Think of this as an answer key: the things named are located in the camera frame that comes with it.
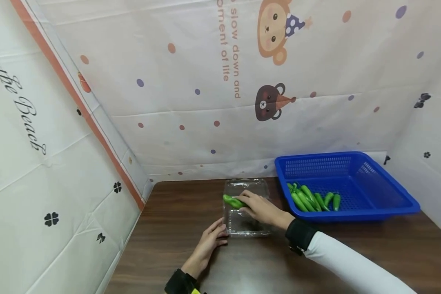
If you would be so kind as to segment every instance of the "green pepper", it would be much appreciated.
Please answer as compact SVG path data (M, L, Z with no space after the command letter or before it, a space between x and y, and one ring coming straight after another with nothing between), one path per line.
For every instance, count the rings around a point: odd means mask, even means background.
M323 203L323 199L322 199L322 196L320 195L320 193L315 193L314 195L315 195L315 198L317 199L317 202L320 205L320 207L322 207L323 210L330 211L328 209L328 207L326 207L325 203Z
M334 211L338 211L340 201L341 201L341 196L339 194L335 194L333 196L333 210Z
M291 196L292 200L294 200L294 203L301 211L308 212L307 207L304 205L304 203L302 203L301 199L296 193L292 192Z
M328 207L328 204L332 199L333 199L333 193L328 192L327 195L325 196L325 200L323 201L323 204L325 204L325 206Z
M306 195L301 190L297 190L296 194L297 196L299 196L299 199L302 201L305 207L307 207L308 211L316 211L313 205L307 199Z
M224 198L224 202L226 204L229 204L231 207L236 208L236 209L240 209L242 207L248 206L247 204L243 203L242 201L238 200L237 198L234 198L234 197L229 196L227 194L224 194L223 198Z
M320 208L319 203L315 199L315 197L312 194L312 192L307 188L307 186L306 185L302 185L301 186L301 190L307 196L307 199L309 199L310 203L315 207L315 209L318 210L318 211L322 211L322 209Z

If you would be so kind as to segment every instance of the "wooden table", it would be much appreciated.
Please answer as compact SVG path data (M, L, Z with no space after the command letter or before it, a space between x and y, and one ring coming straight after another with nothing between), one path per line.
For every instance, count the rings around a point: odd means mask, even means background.
M276 178L270 197L287 207ZM224 180L158 183L137 222L106 294L158 294L214 220L223 215ZM402 279L417 293L441 293L441 230L424 213L383 223L319 225ZM353 293L336 276L289 251L283 232L230 238L200 278L202 293Z

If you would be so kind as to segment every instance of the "black wristband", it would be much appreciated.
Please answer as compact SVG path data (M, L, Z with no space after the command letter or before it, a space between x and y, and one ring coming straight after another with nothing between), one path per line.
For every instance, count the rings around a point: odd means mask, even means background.
M299 255L307 250L310 241L318 230L311 227L300 219L293 220L286 230L286 238L289 240L289 248Z
M196 279L182 270L177 269L165 285L167 294L192 294Z

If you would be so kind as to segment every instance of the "fabric wall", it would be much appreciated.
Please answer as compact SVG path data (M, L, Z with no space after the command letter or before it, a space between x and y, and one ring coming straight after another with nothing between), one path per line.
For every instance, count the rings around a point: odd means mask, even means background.
M102 293L150 193L118 132L88 124L106 115L84 94L91 112L0 0L0 294Z
M441 0L23 2L155 181L387 151L441 66Z
M441 228L441 72L428 91L431 98L415 99L417 108L386 166Z

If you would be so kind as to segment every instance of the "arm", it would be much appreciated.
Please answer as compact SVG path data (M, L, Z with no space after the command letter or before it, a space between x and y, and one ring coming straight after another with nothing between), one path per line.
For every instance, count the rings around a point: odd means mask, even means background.
M263 197L244 191L238 198L249 206L241 210L254 219L286 230L293 251L303 252L308 259L325 266L359 293L415 293L404 282L347 245L295 219Z

